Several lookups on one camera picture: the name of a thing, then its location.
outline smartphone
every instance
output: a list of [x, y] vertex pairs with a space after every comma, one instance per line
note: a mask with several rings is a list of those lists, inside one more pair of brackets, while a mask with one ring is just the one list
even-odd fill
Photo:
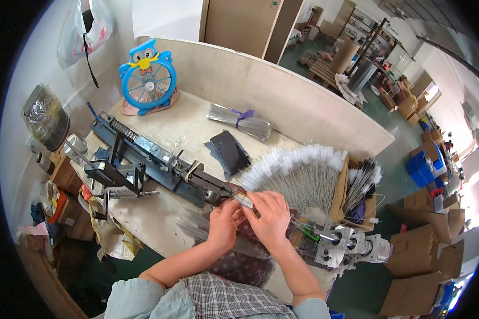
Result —
[[223, 131], [211, 137], [211, 143], [225, 166], [230, 170], [231, 175], [250, 166], [250, 159], [243, 153], [229, 131]]

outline hand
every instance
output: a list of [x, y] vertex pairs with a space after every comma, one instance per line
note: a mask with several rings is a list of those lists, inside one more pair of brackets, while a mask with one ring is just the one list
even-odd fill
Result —
[[261, 215], [258, 219], [252, 209], [243, 207], [243, 212], [257, 238], [272, 254], [279, 247], [287, 246], [286, 230], [291, 217], [284, 196], [274, 191], [262, 193], [249, 191], [247, 196]]
[[236, 200], [224, 200], [209, 215], [209, 235], [207, 243], [214, 250], [229, 251], [236, 242], [236, 230], [247, 217]]

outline coil spring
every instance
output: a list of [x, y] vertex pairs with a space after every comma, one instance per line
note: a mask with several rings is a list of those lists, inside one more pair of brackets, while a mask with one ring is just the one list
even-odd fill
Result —
[[131, 143], [134, 143], [138, 137], [137, 133], [130, 130], [126, 125], [122, 124], [116, 119], [110, 121], [110, 127], [117, 132], [121, 132], [124, 135], [124, 138], [126, 138]]

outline wooden pallet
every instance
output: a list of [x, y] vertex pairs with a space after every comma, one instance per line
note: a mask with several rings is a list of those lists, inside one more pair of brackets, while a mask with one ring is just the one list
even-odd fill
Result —
[[330, 61], [319, 58], [308, 70], [307, 78], [313, 80], [314, 76], [317, 75], [323, 80], [322, 85], [324, 87], [328, 88], [329, 86], [332, 86], [332, 88], [340, 92], [335, 81], [335, 73], [330, 71], [330, 69], [328, 68], [329, 66]]

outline twisted wire brush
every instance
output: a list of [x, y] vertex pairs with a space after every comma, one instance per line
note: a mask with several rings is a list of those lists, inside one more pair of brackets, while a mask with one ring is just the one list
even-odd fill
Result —
[[267, 122], [258, 117], [250, 117], [237, 121], [239, 114], [215, 103], [211, 103], [209, 111], [206, 113], [206, 117], [234, 127], [237, 123], [238, 130], [263, 142], [268, 140], [274, 126], [273, 123]]
[[[180, 215], [176, 216], [177, 224], [181, 230], [188, 236], [206, 241], [209, 235], [209, 219], [202, 211], [184, 210]], [[238, 234], [236, 242], [232, 248], [234, 252], [258, 258], [268, 259], [270, 256], [260, 246], [248, 241]]]
[[238, 183], [251, 191], [278, 192], [301, 217], [325, 225], [346, 155], [320, 144], [274, 148], [251, 165]]
[[382, 168], [377, 159], [367, 159], [358, 165], [358, 169], [348, 171], [348, 189], [343, 211], [354, 209], [367, 196], [372, 196], [373, 188], [382, 180]]

